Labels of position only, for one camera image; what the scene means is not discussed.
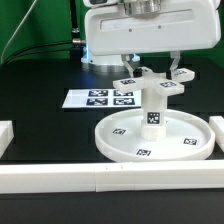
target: cable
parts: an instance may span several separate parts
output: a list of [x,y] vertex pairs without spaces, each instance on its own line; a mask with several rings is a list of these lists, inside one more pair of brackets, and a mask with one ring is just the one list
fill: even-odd
[[32,5],[30,6],[30,8],[27,11],[26,15],[24,16],[24,18],[22,19],[22,21],[20,22],[20,24],[16,28],[15,32],[13,33],[13,35],[11,36],[11,38],[9,39],[7,44],[5,45],[5,47],[4,47],[3,51],[2,51],[2,55],[1,55],[1,64],[4,61],[4,54],[5,54],[6,50],[7,50],[7,48],[9,47],[9,45],[11,44],[13,39],[15,38],[16,34],[19,32],[19,30],[22,27],[22,25],[25,23],[26,19],[28,18],[29,14],[32,12],[32,10],[33,10],[33,8],[34,8],[34,6],[36,5],[37,2],[38,2],[38,0],[34,0],[33,1]]
[[19,54],[19,55],[11,57],[9,60],[6,60],[4,62],[4,64],[1,65],[1,67],[7,65],[12,60],[15,60],[15,59],[20,58],[20,57],[34,55],[34,54],[46,54],[46,53],[55,53],[55,52],[65,52],[65,51],[69,51],[69,50],[70,50],[70,48],[69,49],[58,49],[58,50],[51,50],[51,51],[37,51],[37,52],[30,52],[30,53],[25,53],[25,54]]
[[46,43],[46,44],[41,44],[41,45],[33,45],[33,46],[29,46],[26,48],[23,48],[21,50],[18,50],[16,52],[14,52],[13,54],[11,54],[3,63],[2,65],[5,64],[6,61],[10,60],[10,58],[20,55],[24,52],[27,51],[31,51],[31,50],[35,50],[35,49],[39,49],[39,48],[44,48],[44,47],[54,47],[54,46],[61,46],[61,45],[69,45],[72,44],[72,41],[59,41],[59,42],[52,42],[52,43]]

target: green background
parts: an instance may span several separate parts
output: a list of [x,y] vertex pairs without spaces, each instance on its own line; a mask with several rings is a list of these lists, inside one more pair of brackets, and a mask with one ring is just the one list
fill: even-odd
[[[77,4],[78,22],[82,38],[85,38],[84,16],[88,10],[82,0]],[[0,53],[11,37],[33,0],[0,0]],[[224,7],[219,9],[221,26],[224,28]],[[8,48],[5,58],[23,47],[71,39],[69,0],[39,0],[27,21]],[[184,52],[185,56],[203,56],[224,67],[224,37],[213,49]],[[39,55],[38,58],[69,57],[68,52]]]

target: white platform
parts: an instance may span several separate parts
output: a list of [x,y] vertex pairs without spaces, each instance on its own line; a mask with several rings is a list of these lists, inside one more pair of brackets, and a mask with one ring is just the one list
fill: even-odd
[[166,110],[166,138],[141,137],[142,109],[127,110],[104,118],[95,130],[98,149],[116,162],[202,160],[211,155],[215,134],[202,119]]

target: white plastic part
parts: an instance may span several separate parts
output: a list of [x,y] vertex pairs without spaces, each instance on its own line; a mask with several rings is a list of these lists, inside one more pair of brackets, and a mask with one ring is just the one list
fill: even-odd
[[14,137],[12,122],[0,121],[0,158]]
[[214,47],[221,38],[216,0],[164,0],[158,13],[130,17],[123,5],[91,9],[86,37],[94,55]]
[[224,119],[222,116],[213,116],[209,119],[209,126],[215,132],[215,140],[224,152]]
[[[164,111],[167,109],[167,97],[183,93],[184,86],[166,79],[166,73],[154,73],[146,67],[142,67],[141,71],[141,77],[117,80],[113,82],[113,85],[122,93],[142,91],[141,101],[144,112],[141,121],[141,137],[149,141],[163,140],[166,137]],[[194,77],[194,72],[187,69],[179,70],[178,73],[177,80],[182,82]]]
[[202,119],[166,110],[166,137],[149,141],[141,136],[142,117],[143,111],[134,109],[101,120],[95,129],[97,148],[116,162],[202,160],[211,155],[215,134]]
[[223,161],[1,165],[0,194],[224,188]]
[[191,81],[195,77],[195,72],[186,68],[177,69],[177,73],[178,75],[175,77],[176,82]]

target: black cable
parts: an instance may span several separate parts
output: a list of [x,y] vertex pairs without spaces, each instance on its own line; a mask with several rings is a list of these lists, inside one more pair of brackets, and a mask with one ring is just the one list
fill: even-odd
[[59,42],[52,42],[52,43],[46,43],[46,44],[41,44],[41,45],[33,45],[33,46],[29,46],[26,48],[23,48],[21,50],[18,50],[16,52],[14,52],[13,54],[11,54],[1,65],[5,66],[6,64],[8,64],[8,61],[10,61],[11,59],[13,59],[16,56],[21,55],[24,52],[27,51],[31,51],[31,50],[35,50],[35,49],[39,49],[39,48],[44,48],[44,47],[55,47],[55,46],[62,46],[62,45],[69,45],[72,44],[72,41],[59,41]]
[[77,19],[77,7],[75,0],[70,0],[70,12],[72,22],[72,38],[80,38],[79,25]]
[[37,52],[30,52],[30,53],[25,53],[25,54],[19,54],[19,55],[11,57],[9,60],[6,60],[4,62],[4,64],[2,64],[2,66],[6,66],[11,61],[13,61],[13,60],[15,60],[17,58],[20,58],[20,57],[25,57],[25,56],[34,55],[34,54],[46,54],[46,53],[65,52],[65,51],[69,52],[69,50],[70,49],[58,49],[58,50],[51,50],[51,51],[37,51]]

